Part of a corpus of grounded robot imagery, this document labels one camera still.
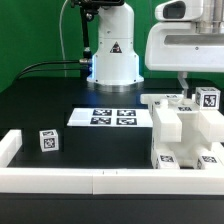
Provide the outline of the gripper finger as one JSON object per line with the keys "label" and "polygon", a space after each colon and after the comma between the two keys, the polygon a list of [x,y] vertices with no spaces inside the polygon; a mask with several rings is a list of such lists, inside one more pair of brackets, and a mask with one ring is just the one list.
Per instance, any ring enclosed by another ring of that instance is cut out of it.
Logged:
{"label": "gripper finger", "polygon": [[178,72],[178,81],[183,89],[184,97],[187,97],[187,93],[188,93],[188,89],[189,89],[188,83],[186,81],[187,76],[188,76],[188,73],[185,71]]}

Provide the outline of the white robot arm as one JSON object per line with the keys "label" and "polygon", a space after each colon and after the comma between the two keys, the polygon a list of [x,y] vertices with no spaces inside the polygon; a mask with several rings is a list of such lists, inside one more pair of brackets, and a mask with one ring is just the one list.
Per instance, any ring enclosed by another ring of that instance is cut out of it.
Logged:
{"label": "white robot arm", "polygon": [[[155,8],[145,65],[152,71],[224,73],[224,0],[169,0]],[[98,50],[89,86],[126,92],[143,84],[134,51],[134,12],[122,6],[99,10]]]}

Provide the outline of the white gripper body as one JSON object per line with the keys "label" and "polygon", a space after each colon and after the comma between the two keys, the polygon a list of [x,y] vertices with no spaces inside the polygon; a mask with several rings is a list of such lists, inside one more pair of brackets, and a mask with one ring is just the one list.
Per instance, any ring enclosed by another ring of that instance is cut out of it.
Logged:
{"label": "white gripper body", "polygon": [[224,72],[224,0],[169,0],[155,8],[155,17],[148,69]]}

